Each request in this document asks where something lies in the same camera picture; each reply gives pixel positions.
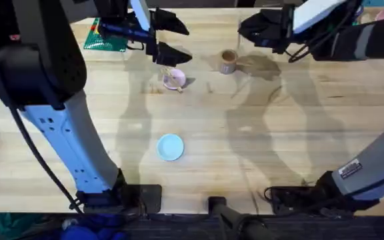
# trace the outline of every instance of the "pink cup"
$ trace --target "pink cup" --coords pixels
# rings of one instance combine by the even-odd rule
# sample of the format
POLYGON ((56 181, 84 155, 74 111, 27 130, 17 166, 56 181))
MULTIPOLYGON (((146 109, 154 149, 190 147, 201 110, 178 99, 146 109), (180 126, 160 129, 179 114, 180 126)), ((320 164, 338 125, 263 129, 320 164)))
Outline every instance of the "pink cup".
MULTIPOLYGON (((179 69, 171 69, 170 73, 172 74, 174 81, 176 81, 180 87, 183 87, 186 84, 186 76, 184 72, 182 72, 179 69)), ((171 84, 171 81, 169 80, 169 77, 167 75, 163 76, 163 82, 164 86, 170 90, 176 90, 176 86, 173 86, 171 84)))

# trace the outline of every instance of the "black cable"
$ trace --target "black cable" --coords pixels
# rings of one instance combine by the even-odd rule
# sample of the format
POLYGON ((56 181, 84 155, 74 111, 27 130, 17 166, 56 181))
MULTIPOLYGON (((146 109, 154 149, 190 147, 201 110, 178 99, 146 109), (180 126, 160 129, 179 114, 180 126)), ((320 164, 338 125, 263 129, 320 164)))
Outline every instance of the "black cable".
POLYGON ((289 53, 287 50, 285 50, 284 53, 287 54, 289 57, 292 57, 292 54, 289 53))
POLYGON ((141 48, 136 48, 136 47, 130 47, 130 46, 128 46, 128 44, 126 44, 126 48, 129 50, 144 50, 145 45, 143 43, 141 43, 141 48))
POLYGON ((310 46, 314 41, 318 40, 318 38, 321 37, 321 35, 314 37, 312 40, 310 40, 306 45, 302 46, 298 51, 296 51, 292 56, 290 56, 290 59, 288 60, 289 63, 294 63, 304 57, 306 57, 308 54, 312 53, 314 50, 318 49, 322 44, 324 44, 330 37, 334 36, 334 34, 339 32, 339 29, 342 28, 342 26, 345 24, 345 22, 348 20, 348 18, 353 14, 353 11, 350 10, 346 16, 340 21, 340 23, 333 29, 333 30, 328 30, 324 32, 325 35, 318 43, 316 43, 313 46, 310 46), (302 52, 306 47, 309 47, 308 50, 303 53, 302 55, 298 54, 302 52))

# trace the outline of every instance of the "wooden table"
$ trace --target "wooden table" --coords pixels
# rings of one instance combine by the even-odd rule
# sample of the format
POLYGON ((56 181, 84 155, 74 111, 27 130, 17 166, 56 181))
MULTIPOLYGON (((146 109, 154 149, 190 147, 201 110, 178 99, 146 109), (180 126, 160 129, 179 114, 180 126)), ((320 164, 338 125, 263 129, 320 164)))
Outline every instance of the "wooden table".
MULTIPOLYGON (((183 94, 162 85, 159 66, 142 51, 83 51, 89 110, 105 148, 130 183, 163 186, 164 213, 204 213, 222 195, 242 213, 270 214, 257 192, 271 185, 314 183, 348 162, 384 131, 384 60, 294 64, 237 34, 258 9, 176 9, 190 36, 160 32, 160 41, 193 54, 180 65, 183 94), (240 67, 217 71, 217 56, 236 49, 240 67), (185 141, 178 161, 155 152, 158 138, 185 141)), ((92 20, 72 25, 82 46, 92 20)), ((65 166, 32 126, 51 168, 72 194, 65 166)), ((40 168, 0 102, 0 211, 67 212, 68 202, 40 168)), ((382 202, 360 214, 384 215, 382 202)))

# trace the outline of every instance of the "light blue plate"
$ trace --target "light blue plate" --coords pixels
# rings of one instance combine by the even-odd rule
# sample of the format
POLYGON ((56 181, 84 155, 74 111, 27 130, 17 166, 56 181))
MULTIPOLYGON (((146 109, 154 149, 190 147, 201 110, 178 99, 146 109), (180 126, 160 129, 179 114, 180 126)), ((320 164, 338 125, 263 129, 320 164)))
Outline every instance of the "light blue plate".
POLYGON ((166 161, 178 159, 185 150, 185 145, 176 134, 166 134, 158 140, 158 156, 166 161))

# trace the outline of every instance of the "label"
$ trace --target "label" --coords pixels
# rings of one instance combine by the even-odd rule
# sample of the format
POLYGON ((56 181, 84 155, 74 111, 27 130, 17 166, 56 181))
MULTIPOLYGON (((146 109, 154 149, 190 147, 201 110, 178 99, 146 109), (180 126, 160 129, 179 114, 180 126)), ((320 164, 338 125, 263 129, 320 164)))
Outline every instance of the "label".
POLYGON ((348 162, 345 166, 339 169, 339 174, 342 179, 352 176, 352 174, 358 172, 363 168, 358 159, 354 159, 348 162))

